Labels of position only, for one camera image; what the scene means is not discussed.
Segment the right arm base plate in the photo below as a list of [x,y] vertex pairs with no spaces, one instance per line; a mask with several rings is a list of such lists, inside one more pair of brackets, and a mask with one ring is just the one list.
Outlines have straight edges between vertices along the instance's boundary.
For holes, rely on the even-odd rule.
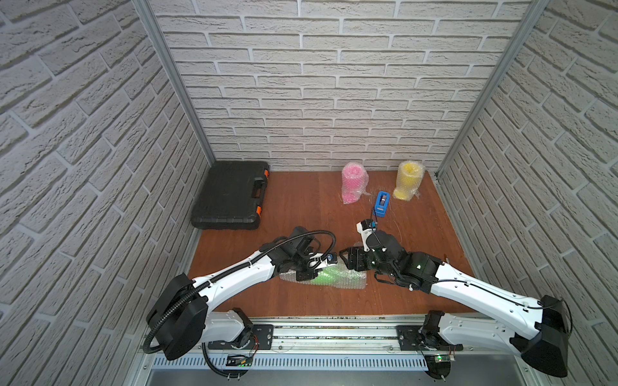
[[429,331],[419,325],[396,326],[400,350],[403,352],[420,351],[463,351],[462,344],[449,344],[438,332]]

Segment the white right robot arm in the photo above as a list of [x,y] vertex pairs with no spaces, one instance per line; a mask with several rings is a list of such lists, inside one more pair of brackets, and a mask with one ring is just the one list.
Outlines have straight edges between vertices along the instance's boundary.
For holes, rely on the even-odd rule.
[[413,334],[416,349],[489,348],[517,355],[548,376],[568,375],[570,331],[562,300],[500,289],[430,254],[407,252],[385,233],[370,236],[362,247],[344,249],[339,256],[350,270],[384,275],[387,284],[450,299],[484,315],[474,319],[432,310]]

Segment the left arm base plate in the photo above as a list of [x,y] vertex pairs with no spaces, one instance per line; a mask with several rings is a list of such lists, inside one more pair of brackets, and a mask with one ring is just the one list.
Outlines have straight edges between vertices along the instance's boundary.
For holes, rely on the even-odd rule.
[[245,327],[236,339],[231,342],[223,340],[208,343],[209,350],[270,350],[273,342],[275,326],[273,324],[254,324],[249,328]]

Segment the green plastic wine glass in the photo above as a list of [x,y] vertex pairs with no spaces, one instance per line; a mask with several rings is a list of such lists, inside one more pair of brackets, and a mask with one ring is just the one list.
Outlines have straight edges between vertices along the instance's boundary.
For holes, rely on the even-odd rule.
[[336,267],[330,267],[320,271],[318,276],[312,280],[312,283],[317,286],[354,289],[359,283],[362,283],[362,278],[359,278],[354,271],[339,270]]

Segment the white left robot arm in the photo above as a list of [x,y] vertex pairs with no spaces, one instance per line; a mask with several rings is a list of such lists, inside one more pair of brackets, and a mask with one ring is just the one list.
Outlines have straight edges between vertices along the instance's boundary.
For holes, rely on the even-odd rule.
[[143,352],[162,352],[167,360],[177,360],[197,344],[225,341],[243,345],[253,324],[239,309],[218,312],[219,305],[281,273],[293,271],[307,281],[336,262],[331,251],[315,253],[289,243],[264,244],[246,259],[216,273],[193,279],[182,273],[167,284],[146,316],[150,330]]

